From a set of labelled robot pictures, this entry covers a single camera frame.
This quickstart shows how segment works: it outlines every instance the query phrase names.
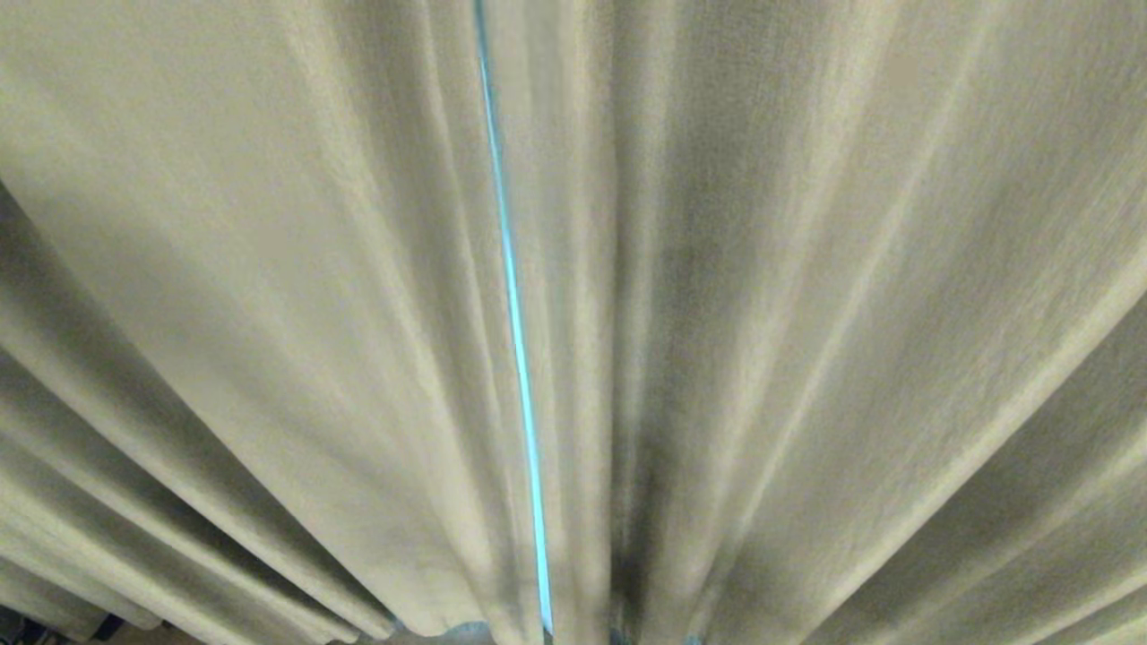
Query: textured fabric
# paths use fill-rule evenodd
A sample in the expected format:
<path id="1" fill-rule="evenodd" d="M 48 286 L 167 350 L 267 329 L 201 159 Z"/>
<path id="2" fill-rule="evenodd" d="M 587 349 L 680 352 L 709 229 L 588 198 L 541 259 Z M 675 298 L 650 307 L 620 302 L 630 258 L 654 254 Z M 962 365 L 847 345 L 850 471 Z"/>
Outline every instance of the textured fabric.
<path id="1" fill-rule="evenodd" d="M 1147 6 L 485 16 L 555 643 L 1147 638 Z M 5 6 L 29 606 L 543 640 L 474 20 Z"/>

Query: blue light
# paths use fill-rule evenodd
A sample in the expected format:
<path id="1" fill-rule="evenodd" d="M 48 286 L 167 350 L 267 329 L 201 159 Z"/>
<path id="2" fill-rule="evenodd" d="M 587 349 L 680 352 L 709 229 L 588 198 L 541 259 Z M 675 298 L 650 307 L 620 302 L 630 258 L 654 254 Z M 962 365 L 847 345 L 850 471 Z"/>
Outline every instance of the blue light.
<path id="1" fill-rule="evenodd" d="M 482 70 L 482 95 L 486 103 L 486 135 L 490 139 L 490 156 L 494 170 L 494 195 L 498 201 L 498 220 L 501 225 L 502 258 L 506 266 L 506 296 L 509 301 L 510 335 L 514 342 L 514 357 L 517 362 L 518 394 L 522 397 L 522 426 L 525 429 L 525 452 L 530 467 L 530 502 L 533 507 L 533 550 L 538 559 L 538 600 L 541 605 L 541 625 L 547 632 L 553 634 L 554 619 L 549 607 L 549 564 L 546 560 L 546 521 L 541 510 L 541 459 L 538 456 L 538 437 L 533 428 L 530 371 L 525 358 L 525 332 L 522 328 L 522 310 L 518 303 L 517 271 L 514 264 L 514 240 L 510 235 L 509 207 L 506 201 L 506 185 L 502 177 L 498 115 L 494 110 L 493 87 L 490 84 L 486 24 L 482 9 L 482 0 L 474 0 L 474 14 L 478 29 L 478 65 Z"/>

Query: beige curtain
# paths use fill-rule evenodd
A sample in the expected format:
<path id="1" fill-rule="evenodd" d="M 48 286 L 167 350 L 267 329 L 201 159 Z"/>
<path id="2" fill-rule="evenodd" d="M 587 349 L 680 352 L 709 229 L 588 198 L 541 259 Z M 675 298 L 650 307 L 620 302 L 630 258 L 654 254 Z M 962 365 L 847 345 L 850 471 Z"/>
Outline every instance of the beige curtain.
<path id="1" fill-rule="evenodd" d="M 3 5 L 0 604 L 540 643 L 517 295 L 556 643 L 1147 639 L 1147 6 L 476 26 Z"/>

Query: fabric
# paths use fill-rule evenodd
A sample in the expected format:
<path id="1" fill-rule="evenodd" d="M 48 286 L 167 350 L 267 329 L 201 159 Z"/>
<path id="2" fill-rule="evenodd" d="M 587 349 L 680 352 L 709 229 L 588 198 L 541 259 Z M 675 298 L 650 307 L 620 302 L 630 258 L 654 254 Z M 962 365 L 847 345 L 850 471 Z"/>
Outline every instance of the fabric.
<path id="1" fill-rule="evenodd" d="M 484 9 L 555 643 L 1147 638 L 1147 7 Z M 0 558 L 75 632 L 543 642 L 476 28 L 6 3 Z"/>

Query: curtain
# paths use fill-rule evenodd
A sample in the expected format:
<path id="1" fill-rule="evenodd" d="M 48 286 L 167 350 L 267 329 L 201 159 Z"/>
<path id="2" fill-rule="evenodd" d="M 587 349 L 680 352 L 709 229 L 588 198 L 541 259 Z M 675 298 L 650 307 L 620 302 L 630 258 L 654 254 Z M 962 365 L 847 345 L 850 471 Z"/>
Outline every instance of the curtain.
<path id="1" fill-rule="evenodd" d="M 5 3 L 0 604 L 1147 638 L 1147 7 L 475 16 Z"/>

